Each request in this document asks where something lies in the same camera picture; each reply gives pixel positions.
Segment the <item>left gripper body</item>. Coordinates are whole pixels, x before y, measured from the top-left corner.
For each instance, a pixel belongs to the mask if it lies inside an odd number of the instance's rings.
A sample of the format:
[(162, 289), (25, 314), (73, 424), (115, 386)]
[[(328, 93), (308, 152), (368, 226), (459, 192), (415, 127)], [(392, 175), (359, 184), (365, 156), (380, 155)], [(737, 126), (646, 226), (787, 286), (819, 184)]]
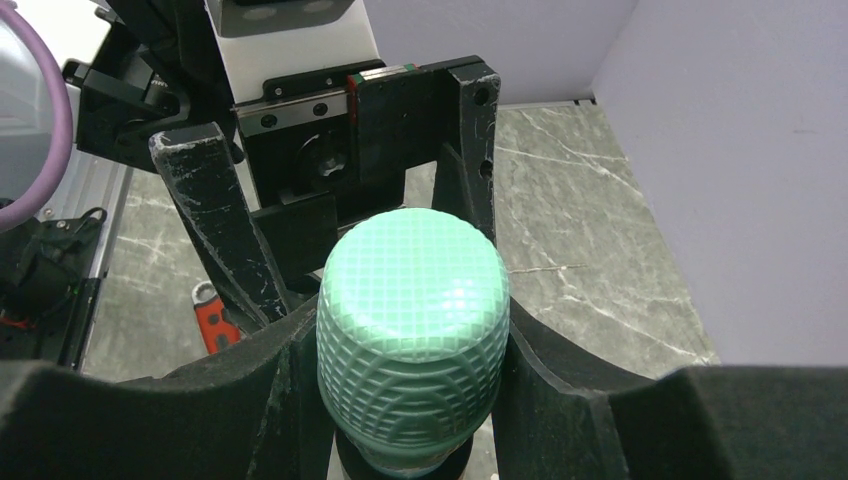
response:
[(78, 147), (158, 173), (149, 139), (215, 123), (246, 162), (259, 200), (251, 213), (284, 280), (319, 268), (337, 231), (397, 207), (408, 169), (432, 162), (438, 62), (377, 60), (266, 81), (236, 103), (207, 1), (101, 1), (109, 32), (78, 64)]

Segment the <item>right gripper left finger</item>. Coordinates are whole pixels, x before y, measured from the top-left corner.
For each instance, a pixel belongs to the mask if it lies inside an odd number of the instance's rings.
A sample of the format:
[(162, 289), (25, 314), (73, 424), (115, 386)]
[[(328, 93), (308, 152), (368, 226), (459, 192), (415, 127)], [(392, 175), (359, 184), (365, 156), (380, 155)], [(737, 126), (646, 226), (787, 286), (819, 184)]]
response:
[(323, 479), (332, 422), (309, 300), (161, 378), (111, 383), (41, 361), (1, 365), (5, 479)]

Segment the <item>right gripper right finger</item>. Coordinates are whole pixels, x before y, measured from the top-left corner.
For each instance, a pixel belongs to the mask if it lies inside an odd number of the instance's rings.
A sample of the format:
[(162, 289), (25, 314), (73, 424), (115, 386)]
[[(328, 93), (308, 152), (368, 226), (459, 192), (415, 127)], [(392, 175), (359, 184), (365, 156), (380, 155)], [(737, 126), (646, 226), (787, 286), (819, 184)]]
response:
[(689, 366), (654, 380), (510, 306), (493, 430), (504, 479), (843, 479), (847, 371)]

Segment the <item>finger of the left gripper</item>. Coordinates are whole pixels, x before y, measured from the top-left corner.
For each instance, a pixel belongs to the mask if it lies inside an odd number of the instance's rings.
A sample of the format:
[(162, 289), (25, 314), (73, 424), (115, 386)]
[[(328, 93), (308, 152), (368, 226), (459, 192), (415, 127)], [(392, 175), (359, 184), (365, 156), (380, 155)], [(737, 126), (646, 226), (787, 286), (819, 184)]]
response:
[(471, 223), (496, 241), (494, 147), (501, 78), (478, 56), (438, 65), (436, 160), (431, 207)]
[(270, 247), (254, 221), (215, 123), (155, 133), (149, 151), (192, 244), (240, 328), (265, 328), (291, 311)]

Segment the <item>green microphone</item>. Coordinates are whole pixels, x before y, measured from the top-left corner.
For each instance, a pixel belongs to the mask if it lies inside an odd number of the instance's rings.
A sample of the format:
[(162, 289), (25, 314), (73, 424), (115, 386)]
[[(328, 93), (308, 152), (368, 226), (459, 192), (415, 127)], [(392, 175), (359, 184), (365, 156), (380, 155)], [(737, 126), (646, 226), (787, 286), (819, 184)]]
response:
[(435, 455), (489, 416), (509, 336), (494, 244), (426, 208), (375, 215), (332, 249), (317, 297), (317, 381), (353, 441)]

